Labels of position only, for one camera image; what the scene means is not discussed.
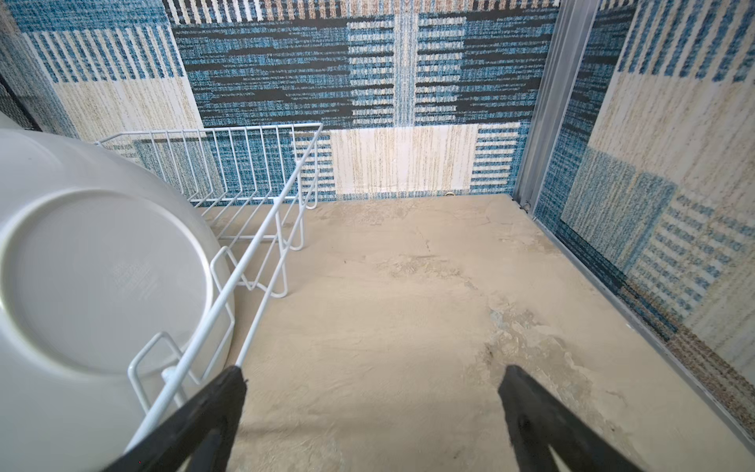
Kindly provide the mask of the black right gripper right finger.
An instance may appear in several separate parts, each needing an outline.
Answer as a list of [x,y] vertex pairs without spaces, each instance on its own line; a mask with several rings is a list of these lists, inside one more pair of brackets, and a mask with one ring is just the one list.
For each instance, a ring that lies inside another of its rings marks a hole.
[[639,467],[590,429],[518,365],[497,388],[521,471],[637,471]]

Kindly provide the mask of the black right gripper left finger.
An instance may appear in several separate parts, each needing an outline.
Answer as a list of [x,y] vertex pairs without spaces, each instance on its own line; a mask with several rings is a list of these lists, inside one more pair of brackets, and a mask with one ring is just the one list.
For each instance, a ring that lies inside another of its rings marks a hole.
[[242,370],[231,366],[191,398],[107,471],[224,471],[247,393]]

